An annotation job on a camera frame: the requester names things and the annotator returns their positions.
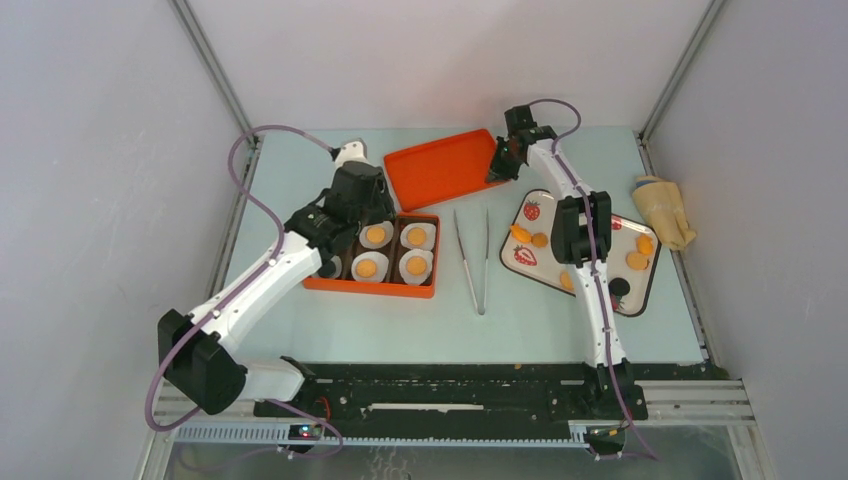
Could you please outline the orange box lid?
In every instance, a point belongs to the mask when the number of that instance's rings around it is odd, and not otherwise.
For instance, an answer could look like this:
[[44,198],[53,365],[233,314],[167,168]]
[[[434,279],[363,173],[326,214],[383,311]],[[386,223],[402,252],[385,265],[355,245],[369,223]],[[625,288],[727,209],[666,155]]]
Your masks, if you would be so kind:
[[384,166],[402,210],[411,212],[493,185],[485,181],[496,141],[485,129],[387,154]]

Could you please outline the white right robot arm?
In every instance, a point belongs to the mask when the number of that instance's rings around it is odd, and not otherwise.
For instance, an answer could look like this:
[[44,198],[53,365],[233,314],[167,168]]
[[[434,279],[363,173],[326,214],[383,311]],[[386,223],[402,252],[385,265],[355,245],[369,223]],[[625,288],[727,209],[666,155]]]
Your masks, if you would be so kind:
[[556,200],[548,238],[555,260],[564,265],[572,288],[588,321],[589,343],[585,363],[594,369],[613,370],[626,361],[618,337],[609,292],[607,258],[612,247],[612,201],[605,191],[591,188],[567,160],[561,140],[579,129],[582,117],[570,103],[576,125],[558,135],[539,125],[532,107],[537,100],[504,112],[506,134],[496,138],[488,167],[488,184],[516,180],[527,166],[546,182]]

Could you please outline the clear plastic tongs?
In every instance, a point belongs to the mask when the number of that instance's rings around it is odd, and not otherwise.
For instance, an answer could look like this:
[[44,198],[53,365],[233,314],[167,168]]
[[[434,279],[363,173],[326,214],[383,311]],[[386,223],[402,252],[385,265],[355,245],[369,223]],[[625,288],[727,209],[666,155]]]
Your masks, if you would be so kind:
[[488,296],[488,273],[489,273],[489,262],[490,262],[490,237],[491,237],[491,226],[490,226],[490,215],[489,211],[486,210],[484,214],[484,226],[485,226],[485,237],[484,237],[484,266],[483,266],[483,290],[482,290],[482,299],[479,299],[476,292],[476,287],[474,284],[474,280],[471,274],[471,268],[469,265],[468,257],[465,252],[465,248],[462,240],[462,233],[460,228],[460,222],[458,218],[458,214],[456,210],[452,211],[452,220],[454,225],[454,230],[457,239],[457,245],[459,248],[462,265],[465,272],[466,282],[469,288],[469,293],[471,295],[471,300],[475,312],[484,316],[487,308],[487,296]]

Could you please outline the orange cookie box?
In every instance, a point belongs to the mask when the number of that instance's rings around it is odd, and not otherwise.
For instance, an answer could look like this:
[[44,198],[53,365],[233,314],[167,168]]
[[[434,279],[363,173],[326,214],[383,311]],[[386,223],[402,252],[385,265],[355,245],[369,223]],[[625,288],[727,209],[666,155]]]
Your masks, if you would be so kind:
[[[319,278],[317,274],[303,281],[305,288],[310,290],[323,290],[357,294],[373,294],[373,295],[388,295],[411,298],[431,298],[435,294],[436,271],[438,264],[438,247],[440,243],[441,222],[438,216],[431,214],[411,214],[401,213],[394,221],[394,237],[392,241],[385,247],[378,250],[369,250],[361,246],[359,237],[355,240],[354,245],[348,250],[340,254],[343,261],[342,275],[337,279]],[[428,281],[420,286],[406,285],[402,282],[399,274],[399,260],[404,253],[409,249],[404,248],[400,244],[400,234],[403,228],[414,222],[432,223],[437,227],[437,239],[433,250],[434,264],[431,276]],[[351,275],[351,266],[353,259],[366,252],[377,251],[388,257],[389,270],[387,277],[382,283],[365,283],[354,281]]]

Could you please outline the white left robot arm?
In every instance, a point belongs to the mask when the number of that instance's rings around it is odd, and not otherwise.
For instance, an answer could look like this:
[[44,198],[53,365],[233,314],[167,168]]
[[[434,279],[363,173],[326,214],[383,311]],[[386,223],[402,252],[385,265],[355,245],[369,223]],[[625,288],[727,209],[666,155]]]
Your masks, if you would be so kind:
[[278,225],[279,238],[222,292],[182,315],[168,311],[158,324],[164,378],[196,408],[216,415],[243,399],[277,400],[292,416],[316,403],[304,370],[287,358],[250,364],[237,353],[265,314],[307,277],[328,272],[333,257],[360,231],[396,216],[380,167],[346,161],[329,187]]

